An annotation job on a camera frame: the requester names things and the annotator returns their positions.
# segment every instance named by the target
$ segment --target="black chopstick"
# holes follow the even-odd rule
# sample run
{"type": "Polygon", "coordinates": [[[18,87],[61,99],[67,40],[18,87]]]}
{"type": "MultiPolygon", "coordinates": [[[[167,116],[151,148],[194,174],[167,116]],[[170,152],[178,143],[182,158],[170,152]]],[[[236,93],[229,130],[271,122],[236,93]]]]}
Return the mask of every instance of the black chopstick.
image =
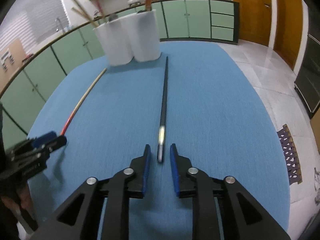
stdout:
{"type": "Polygon", "coordinates": [[[168,92],[168,57],[165,62],[162,106],[161,106],[161,116],[160,116],[158,154],[157,154],[157,160],[159,163],[163,162],[163,155],[164,155],[165,123],[166,123],[166,116],[167,116],[167,92],[168,92]]]}

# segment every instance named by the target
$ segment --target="faucet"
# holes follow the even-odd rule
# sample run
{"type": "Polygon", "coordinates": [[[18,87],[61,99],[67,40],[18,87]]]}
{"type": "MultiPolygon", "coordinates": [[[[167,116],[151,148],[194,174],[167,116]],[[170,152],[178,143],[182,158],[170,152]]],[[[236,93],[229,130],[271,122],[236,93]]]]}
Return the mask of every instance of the faucet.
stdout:
{"type": "Polygon", "coordinates": [[[63,29],[62,23],[61,23],[61,21],[60,21],[59,18],[57,18],[54,22],[56,23],[56,27],[57,27],[56,32],[59,31],[59,25],[58,25],[58,22],[59,22],[62,32],[63,32],[63,33],[66,33],[66,32],[64,31],[64,29],[63,29]]]}

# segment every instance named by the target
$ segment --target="white container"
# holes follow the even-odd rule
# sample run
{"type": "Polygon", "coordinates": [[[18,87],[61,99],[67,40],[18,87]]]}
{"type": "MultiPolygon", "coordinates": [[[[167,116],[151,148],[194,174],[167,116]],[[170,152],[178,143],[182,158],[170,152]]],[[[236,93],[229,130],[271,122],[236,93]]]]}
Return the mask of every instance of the white container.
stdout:
{"type": "Polygon", "coordinates": [[[133,58],[130,41],[119,18],[93,29],[111,66],[129,63],[133,58]]]}
{"type": "Polygon", "coordinates": [[[156,10],[133,13],[123,19],[129,36],[134,58],[138,62],[155,60],[160,57],[160,38],[156,21],[156,10]]]}

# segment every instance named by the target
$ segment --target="blue tablecloth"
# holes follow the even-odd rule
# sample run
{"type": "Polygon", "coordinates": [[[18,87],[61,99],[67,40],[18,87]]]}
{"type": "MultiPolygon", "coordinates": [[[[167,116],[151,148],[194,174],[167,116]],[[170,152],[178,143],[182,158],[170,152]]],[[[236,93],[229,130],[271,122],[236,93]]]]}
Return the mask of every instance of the blue tablecloth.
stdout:
{"type": "MultiPolygon", "coordinates": [[[[193,166],[223,179],[236,177],[286,230],[288,174],[275,128],[259,96],[234,61],[209,42],[161,44],[153,62],[109,67],[71,122],[64,150],[30,180],[41,223],[88,177],[105,179],[152,151],[145,199],[130,201],[130,239],[191,239],[191,199],[173,190],[169,147],[193,166]],[[165,58],[169,56],[166,149],[156,162],[165,58]]],[[[74,69],[48,99],[29,136],[60,132],[105,57],[74,69]]]]}

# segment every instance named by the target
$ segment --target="purple lattice object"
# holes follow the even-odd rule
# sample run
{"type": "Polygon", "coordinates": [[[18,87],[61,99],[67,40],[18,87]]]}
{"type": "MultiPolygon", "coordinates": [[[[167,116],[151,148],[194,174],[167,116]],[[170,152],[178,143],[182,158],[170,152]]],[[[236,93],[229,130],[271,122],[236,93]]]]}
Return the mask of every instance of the purple lattice object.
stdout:
{"type": "Polygon", "coordinates": [[[302,182],[302,175],[296,147],[287,124],[283,125],[282,127],[283,129],[277,132],[277,134],[279,136],[285,162],[287,164],[289,184],[291,185],[295,182],[300,184],[302,182]]]}

